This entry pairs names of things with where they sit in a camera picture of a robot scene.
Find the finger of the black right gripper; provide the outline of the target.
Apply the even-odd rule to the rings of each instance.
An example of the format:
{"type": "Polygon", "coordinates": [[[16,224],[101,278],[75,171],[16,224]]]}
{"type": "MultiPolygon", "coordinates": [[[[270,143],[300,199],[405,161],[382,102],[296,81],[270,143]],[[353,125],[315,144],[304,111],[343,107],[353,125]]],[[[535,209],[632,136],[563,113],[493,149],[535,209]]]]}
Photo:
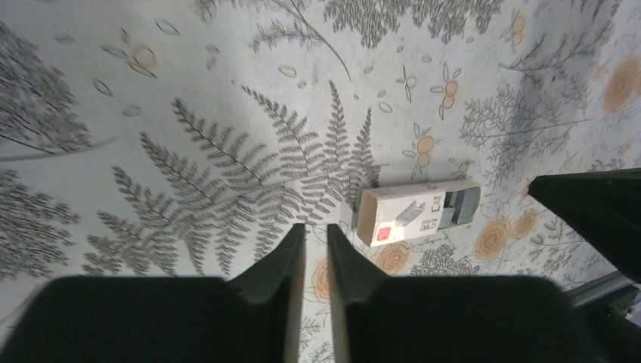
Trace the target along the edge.
{"type": "Polygon", "coordinates": [[[640,282],[640,169],[541,175],[528,194],[640,282]]]}

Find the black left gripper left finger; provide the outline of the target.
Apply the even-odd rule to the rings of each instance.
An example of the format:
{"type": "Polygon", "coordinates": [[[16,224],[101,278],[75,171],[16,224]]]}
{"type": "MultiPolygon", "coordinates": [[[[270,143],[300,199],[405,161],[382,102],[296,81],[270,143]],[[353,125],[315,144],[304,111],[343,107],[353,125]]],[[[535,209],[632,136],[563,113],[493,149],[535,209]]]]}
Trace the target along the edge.
{"type": "Polygon", "coordinates": [[[228,348],[232,362],[297,362],[305,279],[305,226],[228,282],[234,289],[228,348]]]}

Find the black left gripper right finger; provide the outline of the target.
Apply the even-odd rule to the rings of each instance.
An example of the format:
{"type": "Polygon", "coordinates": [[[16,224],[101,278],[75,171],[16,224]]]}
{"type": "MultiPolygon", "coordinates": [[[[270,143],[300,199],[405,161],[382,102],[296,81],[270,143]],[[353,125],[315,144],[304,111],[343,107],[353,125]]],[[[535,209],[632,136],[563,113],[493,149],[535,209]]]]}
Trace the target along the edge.
{"type": "Polygon", "coordinates": [[[329,224],[327,276],[335,361],[372,362],[371,303],[388,275],[352,246],[339,225],[329,224]]]}

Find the cardboard staple box sleeve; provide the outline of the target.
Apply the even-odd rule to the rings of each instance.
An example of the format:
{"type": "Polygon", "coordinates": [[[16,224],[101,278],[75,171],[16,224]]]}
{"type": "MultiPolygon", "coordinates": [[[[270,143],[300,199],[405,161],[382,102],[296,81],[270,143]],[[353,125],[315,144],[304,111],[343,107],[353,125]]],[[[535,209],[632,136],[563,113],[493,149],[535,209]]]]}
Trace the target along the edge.
{"type": "Polygon", "coordinates": [[[444,215],[446,191],[400,188],[364,190],[358,207],[356,235],[368,247],[435,234],[444,215]]]}

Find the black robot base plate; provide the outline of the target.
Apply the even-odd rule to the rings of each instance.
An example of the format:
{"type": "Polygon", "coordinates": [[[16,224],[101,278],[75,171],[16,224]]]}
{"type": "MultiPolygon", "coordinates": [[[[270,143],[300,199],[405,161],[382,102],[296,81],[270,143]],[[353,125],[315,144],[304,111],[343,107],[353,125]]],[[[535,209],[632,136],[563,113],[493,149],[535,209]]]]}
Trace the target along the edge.
{"type": "Polygon", "coordinates": [[[583,315],[600,362],[639,362],[640,324],[633,321],[640,289],[619,271],[567,290],[583,315]]]}

